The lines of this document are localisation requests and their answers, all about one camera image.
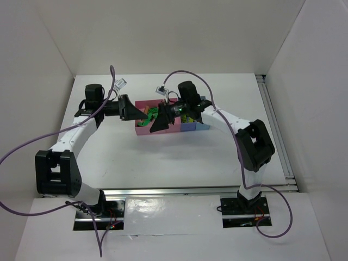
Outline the green lego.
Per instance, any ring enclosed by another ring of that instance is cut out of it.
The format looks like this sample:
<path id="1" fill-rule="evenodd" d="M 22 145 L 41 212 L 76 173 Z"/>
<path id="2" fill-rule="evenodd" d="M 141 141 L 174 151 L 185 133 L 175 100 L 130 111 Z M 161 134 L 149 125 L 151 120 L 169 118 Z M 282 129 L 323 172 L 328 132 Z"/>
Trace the green lego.
<path id="1" fill-rule="evenodd" d="M 146 127 L 150 122 L 156 118 L 156 114 L 149 113 L 147 119 L 141 120 L 137 123 L 138 127 Z"/>

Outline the long green lego brick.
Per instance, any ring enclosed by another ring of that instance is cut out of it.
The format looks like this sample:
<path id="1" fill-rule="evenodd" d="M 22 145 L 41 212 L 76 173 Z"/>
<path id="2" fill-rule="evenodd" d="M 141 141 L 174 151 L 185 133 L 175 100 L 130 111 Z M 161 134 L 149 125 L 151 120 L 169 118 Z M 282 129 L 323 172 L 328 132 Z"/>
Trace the long green lego brick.
<path id="1" fill-rule="evenodd" d="M 158 107 L 153 107 L 153 108 L 149 108 L 148 113 L 150 114 L 157 114 L 158 113 Z"/>

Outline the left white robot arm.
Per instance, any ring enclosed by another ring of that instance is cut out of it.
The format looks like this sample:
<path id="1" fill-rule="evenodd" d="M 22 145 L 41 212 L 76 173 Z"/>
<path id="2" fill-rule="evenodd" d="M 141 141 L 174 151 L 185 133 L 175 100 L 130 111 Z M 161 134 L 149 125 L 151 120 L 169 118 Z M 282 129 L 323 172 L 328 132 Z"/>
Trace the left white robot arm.
<path id="1" fill-rule="evenodd" d="M 81 210 L 86 212 L 91 208 L 97 216 L 107 210 L 105 193 L 83 183 L 77 164 L 77 157 L 85 143 L 106 116 L 119 116 L 122 121 L 147 119 L 147 115 L 131 103 L 128 95 L 110 101 L 105 98 L 102 85 L 87 85 L 85 99 L 80 103 L 71 127 L 51 148 L 40 150 L 35 155 L 38 193 L 82 201 L 85 206 Z"/>

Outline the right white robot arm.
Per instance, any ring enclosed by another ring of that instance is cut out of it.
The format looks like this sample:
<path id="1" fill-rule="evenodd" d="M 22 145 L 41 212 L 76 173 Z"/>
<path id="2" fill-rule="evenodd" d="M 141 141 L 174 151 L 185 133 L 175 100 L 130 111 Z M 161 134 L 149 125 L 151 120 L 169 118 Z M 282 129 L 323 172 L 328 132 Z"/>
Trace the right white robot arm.
<path id="1" fill-rule="evenodd" d="M 227 113 L 204 100 L 191 81 L 178 85 L 180 98 L 171 104 L 169 101 L 158 104 L 158 116 L 150 132 L 167 130 L 176 118 L 189 116 L 196 122 L 214 127 L 230 134 L 237 148 L 241 164 L 242 185 L 237 191 L 237 202 L 243 210 L 250 209 L 259 201 L 265 165 L 275 153 L 275 147 L 263 121 L 241 119 Z"/>

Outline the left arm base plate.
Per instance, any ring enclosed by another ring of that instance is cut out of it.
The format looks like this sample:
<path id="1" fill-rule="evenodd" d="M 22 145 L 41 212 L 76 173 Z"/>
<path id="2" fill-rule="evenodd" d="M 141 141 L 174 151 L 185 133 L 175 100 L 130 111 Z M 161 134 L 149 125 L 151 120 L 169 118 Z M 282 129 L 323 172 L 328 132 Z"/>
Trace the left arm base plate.
<path id="1" fill-rule="evenodd" d="M 112 200 L 105 203 L 105 209 L 94 214 L 96 227 L 99 231 L 124 229 L 126 200 Z M 93 231 L 93 220 L 87 209 L 77 210 L 73 225 L 74 231 Z"/>

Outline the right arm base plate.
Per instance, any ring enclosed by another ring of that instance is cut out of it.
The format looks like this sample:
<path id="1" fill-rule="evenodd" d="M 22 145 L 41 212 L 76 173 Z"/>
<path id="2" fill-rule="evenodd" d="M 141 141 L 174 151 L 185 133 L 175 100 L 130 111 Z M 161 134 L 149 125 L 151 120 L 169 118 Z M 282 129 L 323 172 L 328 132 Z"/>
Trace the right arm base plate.
<path id="1" fill-rule="evenodd" d="M 222 215 L 223 228 L 272 226 L 270 211 L 266 197 L 261 197 L 251 208 L 242 209 L 237 198 L 221 198 L 216 208 Z"/>

